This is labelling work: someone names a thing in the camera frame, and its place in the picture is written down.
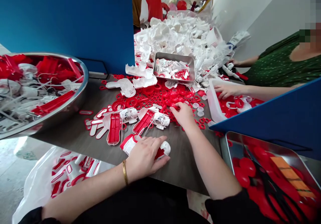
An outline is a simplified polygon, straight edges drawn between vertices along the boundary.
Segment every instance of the black scissors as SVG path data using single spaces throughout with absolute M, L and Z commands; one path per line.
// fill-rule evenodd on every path
M 288 223 L 286 220 L 284 220 L 284 218 L 282 218 L 280 213 L 277 211 L 269 195 L 274 197 L 274 199 L 276 200 L 276 202 L 278 203 L 278 205 L 280 206 L 280 208 L 288 218 L 289 223 L 308 223 L 309 222 L 308 218 L 306 217 L 304 212 L 300 209 L 298 204 L 292 198 L 290 198 L 280 187 L 278 187 L 277 184 L 275 184 L 275 182 L 267 174 L 265 169 L 260 165 L 260 163 L 257 161 L 255 156 L 252 154 L 252 152 L 249 150 L 249 148 L 246 145 L 244 145 L 244 149 L 245 149 L 245 153 L 247 153 L 248 157 L 253 161 L 256 167 L 256 170 L 262 179 L 265 197 L 269 205 L 271 206 L 275 214 L 280 218 L 280 220 L 284 223 Z M 291 207 L 285 201 L 284 197 L 288 198 L 289 201 L 293 204 L 293 206 L 297 209 L 298 213 L 302 217 L 302 221 L 298 219 L 298 217 L 295 215 Z

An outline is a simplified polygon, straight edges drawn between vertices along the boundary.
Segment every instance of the gold bracelet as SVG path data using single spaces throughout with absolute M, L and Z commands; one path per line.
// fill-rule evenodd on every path
M 126 160 L 123 160 L 123 173 L 124 173 L 124 178 L 125 178 L 126 186 L 128 186 L 128 179 L 127 179 L 127 174 L 126 174 L 125 161 L 126 161 Z

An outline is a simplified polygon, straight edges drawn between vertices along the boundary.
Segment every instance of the stainless steel tray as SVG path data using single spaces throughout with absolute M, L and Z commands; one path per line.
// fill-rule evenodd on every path
M 281 156 L 283 159 L 292 167 L 298 169 L 303 177 L 304 183 L 308 186 L 316 189 L 321 192 L 320 185 L 317 183 L 305 163 L 301 160 L 301 158 L 296 154 L 293 150 L 272 144 L 270 142 L 266 142 L 260 139 L 256 139 L 247 135 L 242 135 L 239 133 L 235 133 L 229 131 L 226 133 L 224 137 L 220 139 L 222 157 L 225 163 L 230 167 L 233 171 L 233 158 L 243 158 L 243 144 L 245 145 L 260 145 L 262 148 L 267 149 L 269 152 L 274 154 L 275 156 Z
M 155 54 L 154 63 L 156 62 L 156 59 L 166 59 L 166 60 L 172 60 L 172 61 L 178 61 L 178 62 L 179 61 L 186 62 L 188 67 L 190 67 L 190 80 L 176 80 L 176 79 L 168 79 L 168 78 L 156 76 L 154 75 L 156 64 L 154 64 L 154 67 L 153 67 L 153 75 L 155 77 L 160 79 L 166 79 L 168 81 L 179 82 L 179 83 L 191 83 L 195 81 L 195 63 L 194 63 L 193 57 L 186 56 L 186 55 L 157 52 Z
M 76 62 L 76 65 L 80 67 L 81 70 L 83 71 L 84 80 L 80 88 L 78 89 L 78 91 L 73 95 L 73 97 L 71 97 L 68 101 L 66 101 L 62 106 L 58 107 L 57 109 L 53 110 L 51 113 L 29 124 L 23 125 L 19 128 L 10 130 L 5 133 L 1 133 L 0 139 L 29 136 L 37 132 L 49 129 L 54 125 L 66 120 L 73 113 L 77 112 L 85 101 L 85 95 L 86 95 L 85 88 L 88 83 L 88 70 L 85 64 L 81 60 L 70 55 L 60 54 L 60 53 L 51 53 L 51 52 L 23 52 L 23 53 L 10 53 L 8 55 L 13 56 L 16 54 L 24 54 L 26 56 L 39 56 L 39 57 L 48 55 L 48 56 L 53 56 L 55 58 L 62 58 L 62 59 L 72 58 L 72 60 Z

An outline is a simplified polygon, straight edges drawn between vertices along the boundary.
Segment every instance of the table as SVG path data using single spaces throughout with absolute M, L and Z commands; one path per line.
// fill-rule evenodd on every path
M 113 77 L 108 77 L 107 81 L 114 81 L 114 79 Z M 82 107 L 83 110 L 92 110 L 94 114 L 97 114 L 103 107 L 107 107 L 108 104 L 116 101 L 116 95 L 120 93 L 120 88 L 99 90 L 99 86 L 101 85 L 101 80 L 89 79 L 86 87 L 87 98 Z M 210 118 L 208 103 L 203 100 L 202 102 L 205 103 L 205 115 L 203 117 Z M 106 142 L 107 133 L 101 139 L 96 139 L 94 136 L 91 137 L 89 131 L 86 130 L 84 120 L 86 118 L 92 119 L 93 116 L 94 115 L 86 116 L 76 113 L 51 130 L 37 133 L 32 137 L 113 165 L 120 164 L 127 158 L 127 155 L 119 148 L 119 144 L 117 146 L 108 145 Z M 133 126 L 134 124 L 127 125 L 121 139 L 124 139 L 132 133 Z M 219 138 L 215 136 L 213 131 L 209 130 L 207 124 L 205 124 L 205 127 L 206 129 L 202 130 L 202 132 L 221 154 Z M 167 141 L 171 146 L 171 159 L 163 168 L 153 174 L 152 177 L 172 185 L 208 195 L 197 170 L 192 148 L 182 127 L 175 127 L 175 123 L 171 122 L 164 130 L 157 129 L 156 126 L 154 126 L 152 129 L 149 129 L 146 134 L 146 136 L 154 137 L 162 135 L 168 137 Z

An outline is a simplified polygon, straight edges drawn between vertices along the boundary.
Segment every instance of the green polka dot shirt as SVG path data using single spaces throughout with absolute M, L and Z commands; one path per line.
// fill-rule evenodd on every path
M 293 62 L 290 54 L 299 45 L 299 32 L 272 45 L 244 75 L 247 85 L 264 87 L 291 87 L 321 76 L 321 55 Z

